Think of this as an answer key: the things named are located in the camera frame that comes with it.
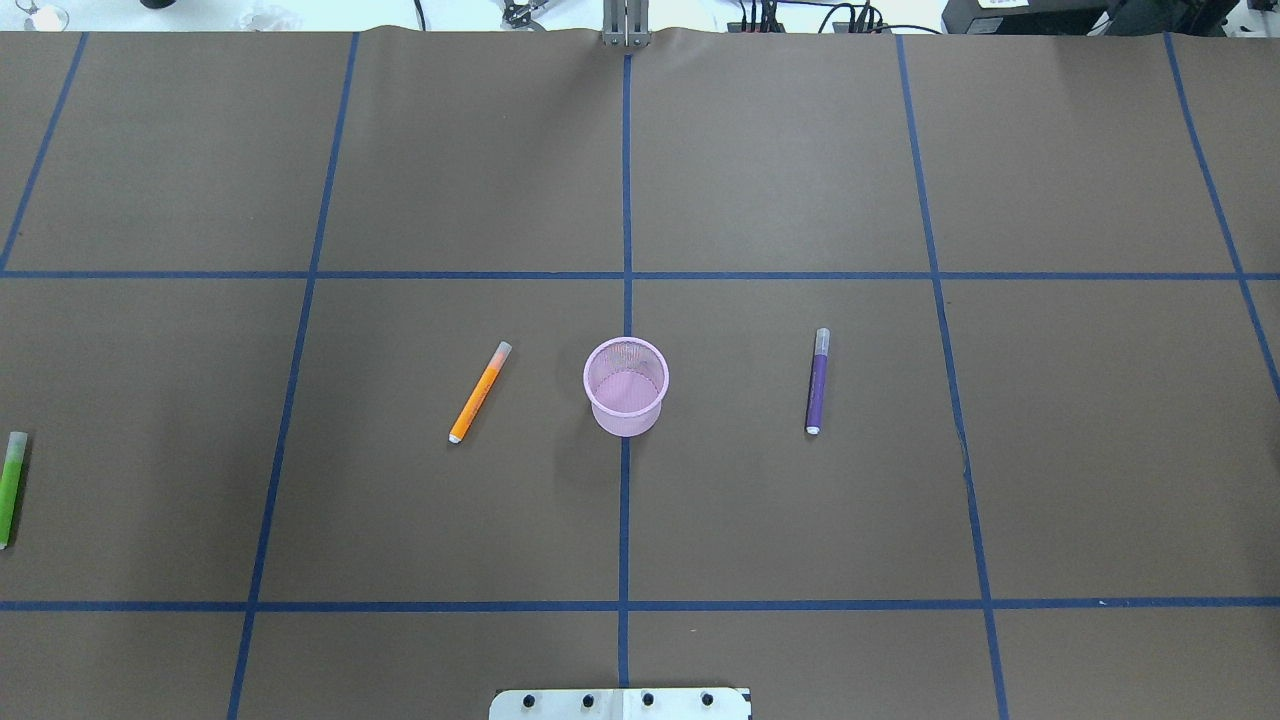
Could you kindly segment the orange highlighter pen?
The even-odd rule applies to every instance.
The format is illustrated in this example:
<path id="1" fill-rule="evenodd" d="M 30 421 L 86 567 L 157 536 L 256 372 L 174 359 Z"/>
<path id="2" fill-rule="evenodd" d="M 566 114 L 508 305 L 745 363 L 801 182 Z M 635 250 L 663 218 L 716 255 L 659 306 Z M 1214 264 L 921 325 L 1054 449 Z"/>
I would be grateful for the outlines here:
<path id="1" fill-rule="evenodd" d="M 488 395 L 492 392 L 498 377 L 500 375 L 512 348 L 512 345 L 507 341 L 500 341 L 497 345 L 495 351 L 488 360 L 481 375 L 477 378 L 476 384 L 472 387 L 458 416 L 454 419 L 448 432 L 448 441 L 451 445 L 460 445 L 467 437 L 486 401 Z"/>

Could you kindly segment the purple highlighter pen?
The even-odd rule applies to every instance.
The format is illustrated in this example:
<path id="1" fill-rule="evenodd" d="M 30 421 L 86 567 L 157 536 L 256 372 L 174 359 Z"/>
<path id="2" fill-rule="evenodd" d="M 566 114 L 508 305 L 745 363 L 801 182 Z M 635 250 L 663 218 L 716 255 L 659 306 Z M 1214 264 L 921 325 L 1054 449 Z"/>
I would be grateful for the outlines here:
<path id="1" fill-rule="evenodd" d="M 805 432 L 808 436 L 818 436 L 822 432 L 822 419 L 826 401 L 826 377 L 829 363 L 829 328 L 818 328 L 815 331 L 806 398 Z"/>

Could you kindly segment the green highlighter pen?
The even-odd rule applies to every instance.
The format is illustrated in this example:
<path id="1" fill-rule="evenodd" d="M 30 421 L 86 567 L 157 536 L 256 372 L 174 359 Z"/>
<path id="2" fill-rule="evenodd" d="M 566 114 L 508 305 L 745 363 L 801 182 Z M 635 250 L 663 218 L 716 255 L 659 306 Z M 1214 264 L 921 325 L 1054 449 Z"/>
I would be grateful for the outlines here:
<path id="1" fill-rule="evenodd" d="M 26 468 L 28 443 L 29 434 L 26 432 L 14 430 L 8 436 L 1 471 L 1 550 L 5 550 L 12 542 L 13 527 L 17 515 L 18 493 Z"/>

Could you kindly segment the pink mesh pen holder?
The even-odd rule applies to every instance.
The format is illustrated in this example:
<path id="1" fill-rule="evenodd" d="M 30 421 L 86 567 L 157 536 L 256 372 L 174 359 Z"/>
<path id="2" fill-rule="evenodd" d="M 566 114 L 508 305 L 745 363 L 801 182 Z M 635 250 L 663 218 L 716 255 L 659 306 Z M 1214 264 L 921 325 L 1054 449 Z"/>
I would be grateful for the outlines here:
<path id="1" fill-rule="evenodd" d="M 582 387 L 596 424 L 620 438 L 650 430 L 669 389 L 663 352 L 637 337 L 602 342 L 586 357 Z"/>

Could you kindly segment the aluminium frame post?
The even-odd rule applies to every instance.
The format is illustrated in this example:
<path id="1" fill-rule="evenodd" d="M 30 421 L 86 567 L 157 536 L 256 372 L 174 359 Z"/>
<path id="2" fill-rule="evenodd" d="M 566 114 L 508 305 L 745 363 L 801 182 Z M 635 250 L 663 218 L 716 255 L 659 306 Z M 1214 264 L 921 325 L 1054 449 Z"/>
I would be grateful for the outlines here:
<path id="1" fill-rule="evenodd" d="M 602 44 L 607 47 L 645 47 L 652 41 L 648 0 L 604 0 Z"/>

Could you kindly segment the white pedestal base plate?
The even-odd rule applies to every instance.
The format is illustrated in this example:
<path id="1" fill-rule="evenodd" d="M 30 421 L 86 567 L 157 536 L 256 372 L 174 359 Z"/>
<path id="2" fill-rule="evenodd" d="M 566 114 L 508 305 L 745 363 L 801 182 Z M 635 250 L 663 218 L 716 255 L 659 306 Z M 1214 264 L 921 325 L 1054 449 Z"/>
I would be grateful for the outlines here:
<path id="1" fill-rule="evenodd" d="M 502 691 L 489 719 L 751 719 L 750 691 L 732 687 Z"/>

